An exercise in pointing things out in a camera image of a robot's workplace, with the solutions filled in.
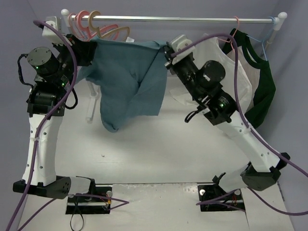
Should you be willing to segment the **teal blue t shirt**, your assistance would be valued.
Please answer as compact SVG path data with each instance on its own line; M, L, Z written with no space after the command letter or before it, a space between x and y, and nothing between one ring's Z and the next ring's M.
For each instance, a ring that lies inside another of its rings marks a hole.
M117 132L137 116L159 115L167 85L165 41L97 43L90 66L81 67L85 79L100 87L100 115L109 132Z

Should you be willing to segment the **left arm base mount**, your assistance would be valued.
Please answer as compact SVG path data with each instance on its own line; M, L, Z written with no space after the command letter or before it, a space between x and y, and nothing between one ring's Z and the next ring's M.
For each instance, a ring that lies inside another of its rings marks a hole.
M110 214L110 204L107 199L85 196L68 197L66 202L66 215L102 215Z

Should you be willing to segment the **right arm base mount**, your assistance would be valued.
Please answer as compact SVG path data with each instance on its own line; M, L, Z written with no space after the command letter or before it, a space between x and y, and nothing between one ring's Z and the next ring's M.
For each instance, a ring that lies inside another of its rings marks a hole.
M244 199L240 189L224 192L214 184L197 185L199 193L198 206L201 212L245 212Z

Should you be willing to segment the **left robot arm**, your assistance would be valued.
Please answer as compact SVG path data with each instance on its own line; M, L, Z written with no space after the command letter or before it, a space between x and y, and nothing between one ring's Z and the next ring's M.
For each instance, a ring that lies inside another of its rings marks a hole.
M65 103L73 89L79 66L89 66L97 43L81 41L66 35L68 45L56 45L54 56L47 47L37 47L26 54L36 70L35 85L27 99L30 138L25 172L13 184L16 193L32 194L52 199L64 199L78 194L85 202L96 197L95 180L86 177L64 177L55 172L55 154Z

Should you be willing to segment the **tan wooden hanger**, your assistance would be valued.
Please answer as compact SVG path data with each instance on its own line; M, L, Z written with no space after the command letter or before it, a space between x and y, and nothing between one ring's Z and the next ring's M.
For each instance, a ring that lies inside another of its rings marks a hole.
M92 39L95 36L99 37L100 39L107 39L107 38L110 38L112 35L115 35L115 38L114 38L115 40L117 39L118 35L121 32L126 31L126 35L122 39L122 41L126 41L126 39L129 37L129 34L130 34L130 28L128 26L118 27L115 24L104 26L104 27L94 26L92 24L94 17L100 16L100 15L101 13L99 11L92 11L90 12L88 16L89 30L93 32L93 33L90 33L89 39Z

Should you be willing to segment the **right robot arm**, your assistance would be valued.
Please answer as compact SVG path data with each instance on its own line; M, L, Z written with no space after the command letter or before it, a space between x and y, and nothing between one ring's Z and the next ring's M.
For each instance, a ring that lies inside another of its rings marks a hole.
M164 47L166 68L177 75L192 99L198 103L194 115L208 110L204 117L215 127L223 131L247 156L249 162L244 167L229 173L214 176L213 193L218 198L226 197L231 191L249 187L263 191L274 185L287 165L270 150L270 146L262 144L255 135L256 130L246 127L236 101L226 93L221 80L226 72L223 65L214 60L207 61L201 69L193 62L193 54L189 53L180 61L172 55L173 49Z

